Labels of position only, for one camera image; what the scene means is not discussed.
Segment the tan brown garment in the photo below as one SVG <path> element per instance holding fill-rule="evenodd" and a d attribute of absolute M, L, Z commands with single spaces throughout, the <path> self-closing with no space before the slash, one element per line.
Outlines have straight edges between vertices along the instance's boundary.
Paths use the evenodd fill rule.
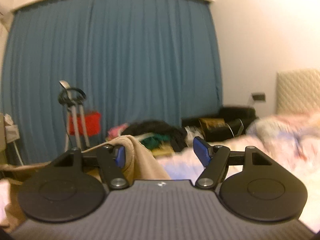
<path fill-rule="evenodd" d="M 8 189 L 1 193 L 9 202 L 1 212 L 1 227 L 11 232 L 27 218 L 49 224 L 72 222 L 97 211 L 109 191 L 115 191 L 102 181 L 97 161 L 97 149 L 106 145 L 125 147 L 121 171 L 129 187 L 136 180 L 170 179 L 151 151 L 131 135 L 85 151 L 73 148 L 49 163 L 2 165 L 1 183 Z"/>

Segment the pile of mixed clothes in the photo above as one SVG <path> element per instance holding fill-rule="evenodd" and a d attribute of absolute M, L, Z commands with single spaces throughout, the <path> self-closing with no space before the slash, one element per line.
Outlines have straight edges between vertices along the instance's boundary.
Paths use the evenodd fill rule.
<path fill-rule="evenodd" d="M 106 141 L 111 141 L 121 135 L 135 137 L 153 152 L 153 155 L 180 153 L 193 145 L 195 137 L 204 138 L 203 132 L 198 127 L 176 127 L 160 120 L 124 123 L 113 127 L 108 131 Z"/>

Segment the brown cardboard box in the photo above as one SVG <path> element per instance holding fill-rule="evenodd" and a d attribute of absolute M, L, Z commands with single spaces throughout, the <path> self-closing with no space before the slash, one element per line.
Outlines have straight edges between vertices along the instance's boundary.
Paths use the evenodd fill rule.
<path fill-rule="evenodd" d="M 226 126 L 224 119 L 220 118 L 200 118 L 199 121 L 204 132 Z"/>

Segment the red fabric basket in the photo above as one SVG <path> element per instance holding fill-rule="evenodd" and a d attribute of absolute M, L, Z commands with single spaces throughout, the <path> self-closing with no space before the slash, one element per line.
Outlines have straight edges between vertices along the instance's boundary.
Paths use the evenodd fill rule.
<path fill-rule="evenodd" d="M 98 135 L 100 133 L 101 131 L 100 119 L 101 119 L 101 114 L 99 112 L 90 112 L 85 114 L 86 131 L 89 137 Z M 75 129 L 74 129 L 73 119 L 71 115 L 69 116 L 68 121 L 69 121 L 68 132 L 70 135 L 75 135 Z M 80 114 L 77 115 L 77 122 L 78 122 L 79 134 L 84 135 Z"/>

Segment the black sofa chair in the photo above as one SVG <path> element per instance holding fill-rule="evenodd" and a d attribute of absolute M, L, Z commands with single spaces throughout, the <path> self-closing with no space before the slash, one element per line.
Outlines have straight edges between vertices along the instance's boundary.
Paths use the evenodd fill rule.
<path fill-rule="evenodd" d="M 249 106 L 223 106 L 217 113 L 185 118 L 183 127 L 200 129 L 205 141 L 225 141 L 245 134 L 249 125 L 257 119 L 256 111 Z"/>

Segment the garment steamer stand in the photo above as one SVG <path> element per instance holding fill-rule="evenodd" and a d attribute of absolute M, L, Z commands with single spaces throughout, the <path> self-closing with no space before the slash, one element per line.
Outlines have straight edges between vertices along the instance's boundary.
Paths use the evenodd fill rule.
<path fill-rule="evenodd" d="M 86 148 L 90 148 L 89 137 L 87 133 L 85 112 L 83 102 L 86 99 L 86 94 L 83 90 L 76 87 L 71 87 L 66 80 L 60 80 L 62 91 L 58 96 L 58 102 L 61 106 L 66 106 L 66 137 L 65 137 L 65 151 L 69 149 L 71 143 L 71 124 L 74 128 L 74 136 L 77 148 L 82 148 L 80 139 L 80 128 L 82 128 L 82 135 L 85 140 Z"/>

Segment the white desk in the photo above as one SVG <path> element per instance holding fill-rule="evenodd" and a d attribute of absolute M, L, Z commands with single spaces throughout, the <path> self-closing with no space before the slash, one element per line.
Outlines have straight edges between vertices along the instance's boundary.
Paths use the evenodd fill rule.
<path fill-rule="evenodd" d="M 18 163 L 24 165 L 16 142 L 18 139 L 20 139 L 18 126 L 14 124 L 10 115 L 1 113 L 1 162 L 7 160 L 5 156 L 7 145 L 13 144 Z"/>

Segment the blue curtain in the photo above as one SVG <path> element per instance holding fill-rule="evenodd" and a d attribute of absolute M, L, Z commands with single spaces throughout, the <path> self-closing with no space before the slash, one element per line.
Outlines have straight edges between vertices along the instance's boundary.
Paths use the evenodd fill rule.
<path fill-rule="evenodd" d="M 2 67 L 1 110 L 18 125 L 26 164 L 65 145 L 60 80 L 101 115 L 99 143 L 125 122 L 215 113 L 222 105 L 219 50 L 202 0 L 47 0 L 15 12 Z"/>

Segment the beige quilted headboard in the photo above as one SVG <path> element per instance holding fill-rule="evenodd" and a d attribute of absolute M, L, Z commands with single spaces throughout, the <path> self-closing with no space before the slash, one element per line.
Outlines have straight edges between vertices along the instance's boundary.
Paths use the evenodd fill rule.
<path fill-rule="evenodd" d="M 277 74 L 277 114 L 319 111 L 319 69 L 305 68 Z"/>

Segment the black wall outlet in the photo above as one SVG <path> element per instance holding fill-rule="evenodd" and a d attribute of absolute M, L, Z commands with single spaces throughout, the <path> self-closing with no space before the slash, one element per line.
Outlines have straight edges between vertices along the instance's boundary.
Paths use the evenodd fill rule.
<path fill-rule="evenodd" d="M 266 101 L 266 94 L 265 93 L 252 93 L 252 100 L 254 102 L 265 102 Z"/>

